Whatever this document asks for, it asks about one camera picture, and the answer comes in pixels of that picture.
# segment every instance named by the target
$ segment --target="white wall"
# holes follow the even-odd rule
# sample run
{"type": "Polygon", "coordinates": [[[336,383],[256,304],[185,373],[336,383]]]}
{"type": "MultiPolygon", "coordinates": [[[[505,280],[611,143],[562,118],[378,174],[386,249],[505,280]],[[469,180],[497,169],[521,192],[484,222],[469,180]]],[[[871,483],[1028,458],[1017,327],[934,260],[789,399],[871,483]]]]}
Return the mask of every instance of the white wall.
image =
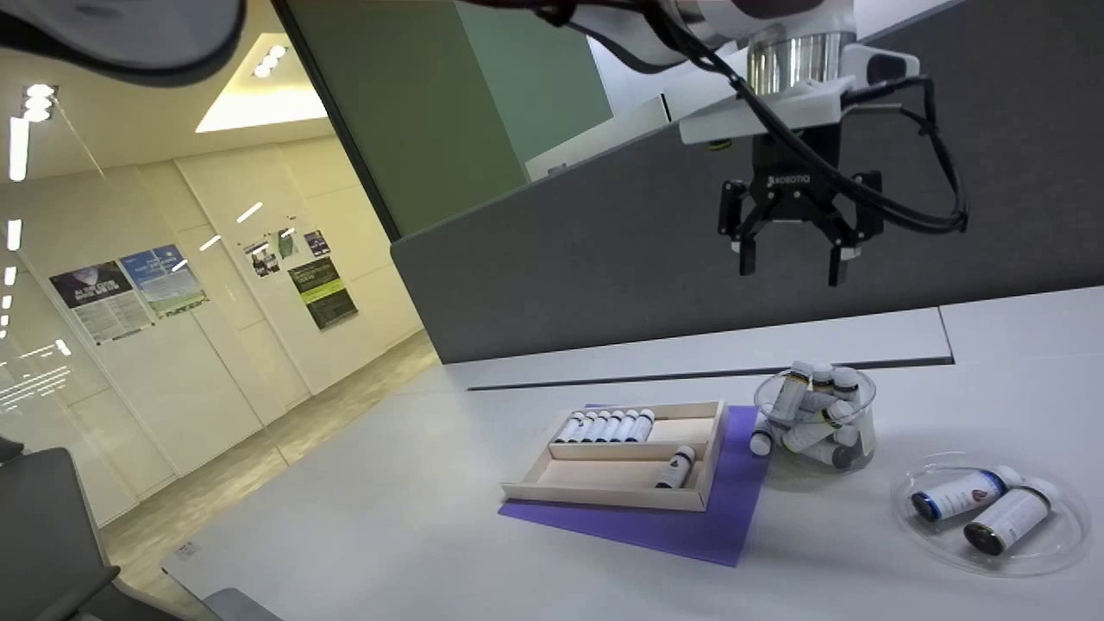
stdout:
{"type": "Polygon", "coordinates": [[[66,375],[54,394],[14,411],[0,403],[0,435],[32,449],[68,446],[99,525],[422,327],[390,243],[330,137],[0,187],[0,218],[23,218],[21,254],[3,254],[21,262],[21,280],[0,341],[0,391],[18,391],[23,373],[32,383],[66,375]],[[235,213],[256,200],[266,212],[238,223],[235,213]],[[316,330],[288,268],[266,280],[248,268],[243,245],[288,222],[329,236],[358,319],[316,330]],[[48,277],[155,245],[179,245],[210,300],[94,346],[48,277]],[[74,356],[21,358],[54,337],[74,356]]]}

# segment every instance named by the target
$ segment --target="ceiling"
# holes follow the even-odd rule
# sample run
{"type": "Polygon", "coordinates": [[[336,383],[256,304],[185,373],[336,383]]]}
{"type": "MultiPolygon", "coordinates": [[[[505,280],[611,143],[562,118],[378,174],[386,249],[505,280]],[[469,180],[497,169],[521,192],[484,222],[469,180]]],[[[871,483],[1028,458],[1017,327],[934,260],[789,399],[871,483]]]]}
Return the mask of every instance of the ceiling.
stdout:
{"type": "MultiPolygon", "coordinates": [[[[238,43],[235,60],[210,78],[197,87],[132,87],[108,78],[99,72],[86,72],[78,65],[36,60],[23,51],[0,47],[0,114],[18,118],[23,106],[29,84],[53,84],[59,87],[54,118],[45,123],[32,123],[32,167],[29,183],[48,175],[74,175],[74,174],[95,174],[118,167],[144,167],[144,161],[170,161],[185,156],[207,153],[230,153],[230,150],[256,150],[274,143],[302,143],[330,136],[330,123],[322,121],[298,121],[298,123],[266,123],[266,129],[243,129],[243,130],[213,130],[197,136],[207,106],[224,92],[260,97],[260,87],[246,84],[252,76],[252,55],[262,51],[260,39],[266,43],[282,39],[282,23],[270,0],[248,0],[248,21],[238,43]]],[[[281,78],[270,84],[277,91],[311,91],[302,65],[298,55],[281,61],[281,78]]],[[[3,121],[3,150],[0,167],[7,174],[7,121],[3,121]]]]}

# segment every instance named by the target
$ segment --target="white table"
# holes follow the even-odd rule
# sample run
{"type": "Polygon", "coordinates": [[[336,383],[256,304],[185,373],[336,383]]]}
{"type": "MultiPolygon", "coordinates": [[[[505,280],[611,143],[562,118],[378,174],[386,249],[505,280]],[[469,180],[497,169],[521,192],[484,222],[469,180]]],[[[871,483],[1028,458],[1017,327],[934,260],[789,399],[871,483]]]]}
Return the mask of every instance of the white table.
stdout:
{"type": "Polygon", "coordinates": [[[933,452],[986,449],[1078,487],[1102,530],[1104,289],[945,306],[957,367],[881,369],[881,452],[805,487],[769,478],[736,568],[497,519],[559,411],[749,403],[757,375],[469,394],[452,369],[384,403],[170,558],[197,597],[238,586],[288,621],[1093,621],[1104,552],[1034,579],[945,565],[889,512],[933,452]]]}

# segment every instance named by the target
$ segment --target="floor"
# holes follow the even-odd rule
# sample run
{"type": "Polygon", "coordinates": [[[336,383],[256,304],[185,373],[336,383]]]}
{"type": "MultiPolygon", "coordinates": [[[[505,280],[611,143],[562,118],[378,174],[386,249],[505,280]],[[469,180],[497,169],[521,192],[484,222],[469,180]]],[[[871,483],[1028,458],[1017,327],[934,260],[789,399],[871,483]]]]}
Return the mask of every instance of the floor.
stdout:
{"type": "Polygon", "coordinates": [[[120,579],[182,617],[207,621],[204,609],[161,572],[161,558],[191,541],[210,519],[277,479],[288,465],[301,464],[345,425],[365,417],[378,399],[434,367],[438,356],[431,341],[414,336],[373,367],[352,373],[337,386],[301,403],[277,425],[108,525],[99,541],[112,563],[124,568],[120,579]]]}

